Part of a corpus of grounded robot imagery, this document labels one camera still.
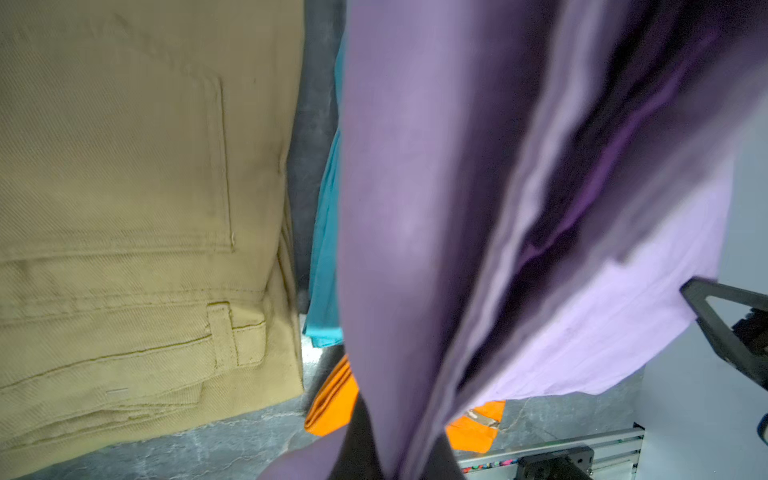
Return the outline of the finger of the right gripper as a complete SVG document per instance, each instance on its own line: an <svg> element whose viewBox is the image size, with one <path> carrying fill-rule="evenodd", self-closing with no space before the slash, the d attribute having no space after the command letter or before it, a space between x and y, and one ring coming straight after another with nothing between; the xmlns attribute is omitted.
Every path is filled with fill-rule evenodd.
<svg viewBox="0 0 768 480"><path fill-rule="evenodd" d="M696 314L696 322L718 357L767 389L767 296L765 294L692 277L680 293ZM732 327L716 313L708 298L749 307Z"/></svg>

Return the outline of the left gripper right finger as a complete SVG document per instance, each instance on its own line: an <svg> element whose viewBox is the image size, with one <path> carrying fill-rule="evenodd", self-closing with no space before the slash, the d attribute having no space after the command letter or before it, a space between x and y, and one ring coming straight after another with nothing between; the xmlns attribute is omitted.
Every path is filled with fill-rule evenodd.
<svg viewBox="0 0 768 480"><path fill-rule="evenodd" d="M428 458L428 480L464 480L446 434L435 441Z"/></svg>

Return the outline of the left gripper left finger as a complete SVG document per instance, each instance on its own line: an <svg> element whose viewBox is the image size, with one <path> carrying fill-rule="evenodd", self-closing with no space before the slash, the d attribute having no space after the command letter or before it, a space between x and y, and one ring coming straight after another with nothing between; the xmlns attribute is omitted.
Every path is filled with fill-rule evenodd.
<svg viewBox="0 0 768 480"><path fill-rule="evenodd" d="M370 416L362 396L358 396L347 425L338 458L329 480L383 480Z"/></svg>

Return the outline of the orange pants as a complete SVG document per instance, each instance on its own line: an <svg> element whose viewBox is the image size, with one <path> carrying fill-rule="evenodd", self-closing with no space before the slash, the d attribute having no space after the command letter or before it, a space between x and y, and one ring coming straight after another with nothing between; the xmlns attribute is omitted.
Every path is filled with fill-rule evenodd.
<svg viewBox="0 0 768 480"><path fill-rule="evenodd" d="M349 424L359 387L347 355L335 365L316 394L304 421L304 429L318 437ZM499 433L504 401L492 401L465 412L446 428L451 448L463 452L488 453Z"/></svg>

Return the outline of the teal pants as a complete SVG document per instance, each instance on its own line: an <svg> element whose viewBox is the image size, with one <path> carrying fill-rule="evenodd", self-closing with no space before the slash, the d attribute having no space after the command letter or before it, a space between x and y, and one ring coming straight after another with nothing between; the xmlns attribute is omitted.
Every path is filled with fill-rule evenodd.
<svg viewBox="0 0 768 480"><path fill-rule="evenodd" d="M327 348L343 342L336 278L341 143L341 129L337 128L321 180L312 237L309 307L303 333L315 348Z"/></svg>

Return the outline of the purple shorts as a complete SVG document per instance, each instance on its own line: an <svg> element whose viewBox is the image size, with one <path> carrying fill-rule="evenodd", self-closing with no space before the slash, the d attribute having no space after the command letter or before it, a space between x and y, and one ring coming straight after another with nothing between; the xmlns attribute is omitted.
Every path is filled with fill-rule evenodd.
<svg viewBox="0 0 768 480"><path fill-rule="evenodd" d="M767 90L763 1L351 1L337 248L384 479L493 400L599 394L691 323ZM347 427L267 479L328 479Z"/></svg>

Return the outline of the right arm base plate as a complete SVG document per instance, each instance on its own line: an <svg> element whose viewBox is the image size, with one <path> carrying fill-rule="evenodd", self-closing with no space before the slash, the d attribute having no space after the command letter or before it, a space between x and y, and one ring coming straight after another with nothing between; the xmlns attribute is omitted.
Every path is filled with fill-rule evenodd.
<svg viewBox="0 0 768 480"><path fill-rule="evenodd" d="M516 480L590 480L594 450L576 446L519 459Z"/></svg>

